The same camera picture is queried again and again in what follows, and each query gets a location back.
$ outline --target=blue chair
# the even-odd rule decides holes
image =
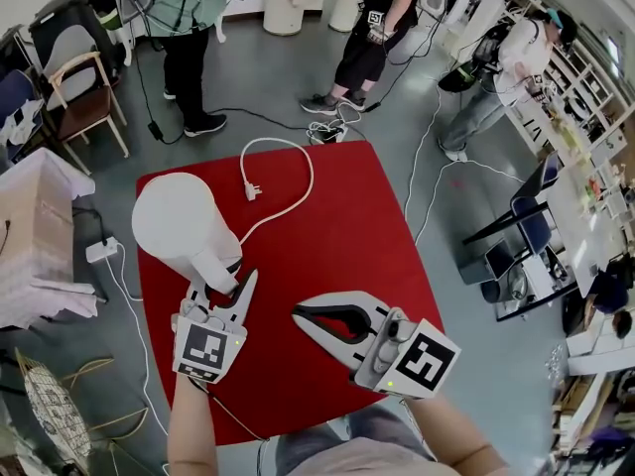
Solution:
[[[0,128],[4,126],[6,119],[13,115],[28,100],[38,100],[35,87],[31,79],[19,70],[12,70],[2,81],[0,81]],[[35,128],[29,140],[23,145],[13,145],[7,143],[7,156],[13,163],[17,163],[28,153],[35,151],[39,147],[34,147],[30,143],[31,138],[43,129],[44,120],[42,112],[34,117]]]
[[[516,256],[515,264],[543,252],[549,245],[552,231],[543,214],[549,207],[545,202],[539,203],[536,196],[556,182],[559,164],[558,154],[550,154],[511,198],[511,209],[484,229],[463,240],[463,245],[482,240],[516,225],[527,247]]]

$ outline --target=gray pants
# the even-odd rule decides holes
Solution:
[[[440,140],[441,147],[460,152],[472,136],[489,129],[504,114],[505,106],[496,93],[493,76],[489,75],[483,79],[478,93],[449,124],[447,134]]]
[[[350,438],[366,437],[408,448],[431,460],[413,431],[398,417],[380,406],[370,406],[348,415]],[[287,476],[305,460],[345,443],[327,423],[282,435],[276,448],[278,476]]]

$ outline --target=white shirt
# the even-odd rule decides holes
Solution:
[[[397,444],[357,437],[305,460],[289,476],[458,476]],[[510,476],[504,468],[486,476]]]
[[[536,37],[534,23],[538,25],[538,38],[530,44]],[[498,52],[503,70],[494,76],[496,91],[503,105],[511,106],[527,94],[527,81],[523,82],[523,78],[516,73],[516,63],[520,62],[528,75],[542,74],[549,65],[553,48],[547,39],[543,22],[523,19],[512,27]]]

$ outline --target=green shirt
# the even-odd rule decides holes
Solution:
[[[152,37],[169,37],[173,34],[183,3],[184,0],[155,0],[148,11],[147,20]],[[226,5],[226,0],[186,0],[181,24],[174,35],[190,34],[194,20],[200,29],[211,27]]]

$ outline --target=gray floor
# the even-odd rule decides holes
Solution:
[[[239,106],[289,124],[308,124],[312,118],[300,110],[296,97],[328,88],[346,36],[330,30],[325,20],[307,20],[302,32],[290,38],[268,35],[258,22],[228,24],[225,32],[226,44],[219,45],[212,39],[207,51],[204,75],[207,109]],[[391,57],[405,59],[423,39],[424,35],[412,33]],[[155,117],[166,139],[173,139],[180,133],[181,116],[176,107],[161,96],[163,54],[154,53],[147,44],[141,45],[138,51]],[[415,150],[437,108],[438,96],[429,76],[438,76],[446,63],[445,55],[436,50],[427,59],[415,60],[381,108],[365,115],[358,124],[373,144],[402,203],[408,191]],[[387,68],[374,97],[385,92],[401,68]],[[228,126],[220,134],[183,139],[167,147],[155,141],[146,128],[148,116],[134,68],[124,72],[116,92],[129,120],[125,140],[131,157],[123,159],[107,132],[98,130],[91,132],[90,147],[81,143],[74,147],[93,169],[97,184],[96,194],[79,203],[93,204],[103,214],[107,230],[126,245],[126,279],[134,295],[139,291],[139,278],[130,214],[138,177],[235,156],[256,137],[277,136],[302,144],[307,138],[302,132],[287,131],[251,116],[231,113]],[[457,99],[443,95],[443,109],[419,156],[409,210],[409,222],[415,234],[423,223],[439,171],[447,164],[435,140],[455,113]],[[471,158],[520,178],[526,178],[536,166],[536,160],[506,119],[479,136],[468,147],[468,152]],[[464,249],[460,240],[505,211],[517,186],[513,180],[475,165],[446,169],[419,250],[445,329],[463,349],[444,392],[471,415],[518,474],[533,475],[542,465],[551,443],[552,391],[545,362],[552,348],[563,338],[559,310],[544,308],[532,313],[527,321],[515,319],[499,325],[479,289],[465,286],[456,268],[457,263],[469,259],[470,254],[478,250],[478,247]],[[96,221],[86,216],[77,219],[75,226],[76,279],[99,280],[110,296],[110,303],[99,308],[98,317],[80,319],[64,314],[60,317],[63,323],[38,324],[31,331],[3,334],[2,341],[9,348],[17,345],[60,376],[75,371],[91,358],[112,355],[116,359],[113,366],[82,377],[73,392],[87,422],[97,424],[143,407],[144,363],[132,315],[112,284],[105,265],[89,267],[83,261],[83,249],[97,239]],[[120,259],[121,254],[114,261],[117,267]],[[135,308],[143,319],[143,308],[139,304]],[[142,330],[146,336],[145,322]],[[17,372],[5,366],[3,384],[15,385],[18,381]],[[168,405],[154,361],[148,391],[161,420],[167,423]],[[21,430],[30,438],[44,442],[24,399],[5,397]],[[389,407],[399,409],[390,401]],[[113,428],[107,433],[113,435],[118,431]],[[166,440],[152,417],[148,417],[134,437],[123,441],[123,445],[155,474],[161,473],[161,463],[166,459]],[[252,474],[256,449],[256,443],[221,448],[221,474]],[[44,453],[45,456],[50,454],[50,448],[44,449]],[[273,474],[272,453],[270,446],[265,474]],[[139,473],[125,457],[118,460],[120,474]],[[99,455],[96,467],[97,474],[114,474],[109,459],[103,454]]]

